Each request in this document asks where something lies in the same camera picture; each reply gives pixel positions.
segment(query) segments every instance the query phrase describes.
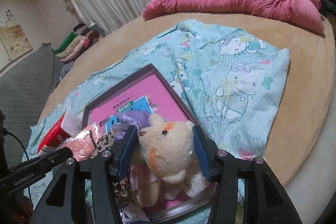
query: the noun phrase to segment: beige bed sheet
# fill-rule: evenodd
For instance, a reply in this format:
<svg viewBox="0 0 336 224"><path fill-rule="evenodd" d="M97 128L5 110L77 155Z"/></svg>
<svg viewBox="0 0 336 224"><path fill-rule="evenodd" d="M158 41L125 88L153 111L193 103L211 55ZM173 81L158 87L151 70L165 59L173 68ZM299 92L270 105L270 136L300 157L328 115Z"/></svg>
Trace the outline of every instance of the beige bed sheet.
<svg viewBox="0 0 336 224"><path fill-rule="evenodd" d="M291 52L283 98L266 145L265 158L283 185L312 149L324 122L335 75L335 41L324 18L323 37L284 22L242 14L179 13L144 21L137 18L85 52L50 95L40 120L93 72L124 57L180 21L240 27L271 45Z"/></svg>

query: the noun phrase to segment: plush toy head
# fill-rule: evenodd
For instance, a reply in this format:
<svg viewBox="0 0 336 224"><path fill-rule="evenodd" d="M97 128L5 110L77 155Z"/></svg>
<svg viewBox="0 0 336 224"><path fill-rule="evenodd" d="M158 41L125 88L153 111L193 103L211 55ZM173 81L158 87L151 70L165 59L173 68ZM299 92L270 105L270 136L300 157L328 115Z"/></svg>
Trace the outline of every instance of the plush toy head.
<svg viewBox="0 0 336 224"><path fill-rule="evenodd" d="M151 127L139 133L142 156L149 169L162 180L176 184L183 181L185 169L194 158L194 135L191 121L165 122L153 113Z"/></svg>

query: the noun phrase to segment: picture on wall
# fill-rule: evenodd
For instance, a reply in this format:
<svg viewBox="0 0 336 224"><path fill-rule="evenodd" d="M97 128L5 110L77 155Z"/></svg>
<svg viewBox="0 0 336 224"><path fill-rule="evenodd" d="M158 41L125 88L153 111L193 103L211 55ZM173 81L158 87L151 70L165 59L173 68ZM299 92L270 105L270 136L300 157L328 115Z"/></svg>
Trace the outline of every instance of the picture on wall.
<svg viewBox="0 0 336 224"><path fill-rule="evenodd" d="M0 70L23 54L33 50L22 27L8 9L0 17Z"/></svg>

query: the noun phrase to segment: robotic arm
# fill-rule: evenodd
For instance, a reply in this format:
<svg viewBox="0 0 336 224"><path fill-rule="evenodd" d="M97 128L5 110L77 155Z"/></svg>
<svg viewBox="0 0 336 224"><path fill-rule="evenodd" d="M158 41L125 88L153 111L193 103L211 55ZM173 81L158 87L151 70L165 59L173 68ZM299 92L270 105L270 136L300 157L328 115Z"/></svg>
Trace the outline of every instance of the robotic arm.
<svg viewBox="0 0 336 224"><path fill-rule="evenodd" d="M113 191L128 172L137 129L129 126L123 139L116 141L91 160L77 162L67 148L22 163L14 173L0 180L0 191L12 195L43 178L60 162L64 163L42 195L30 224L86 224L85 179L91 179L96 224L122 224ZM234 224L238 179L245 180L243 224L302 224L286 191L264 159L236 159L219 150L200 126L194 127L194 145L202 174L217 182L208 224Z"/></svg>

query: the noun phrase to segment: green cloth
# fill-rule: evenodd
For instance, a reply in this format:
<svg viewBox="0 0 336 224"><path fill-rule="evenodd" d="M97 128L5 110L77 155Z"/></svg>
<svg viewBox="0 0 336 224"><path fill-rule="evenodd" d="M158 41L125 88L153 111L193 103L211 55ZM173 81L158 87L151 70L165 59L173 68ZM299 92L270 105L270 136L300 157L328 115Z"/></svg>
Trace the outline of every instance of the green cloth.
<svg viewBox="0 0 336 224"><path fill-rule="evenodd" d="M61 44L61 46L57 49L57 50L54 50L54 54L58 54L60 52L63 52L67 46L70 45L70 43L72 42L72 40L75 39L75 37L79 36L79 34L76 34L74 32L70 33L68 35L68 37L63 41L63 43Z"/></svg>

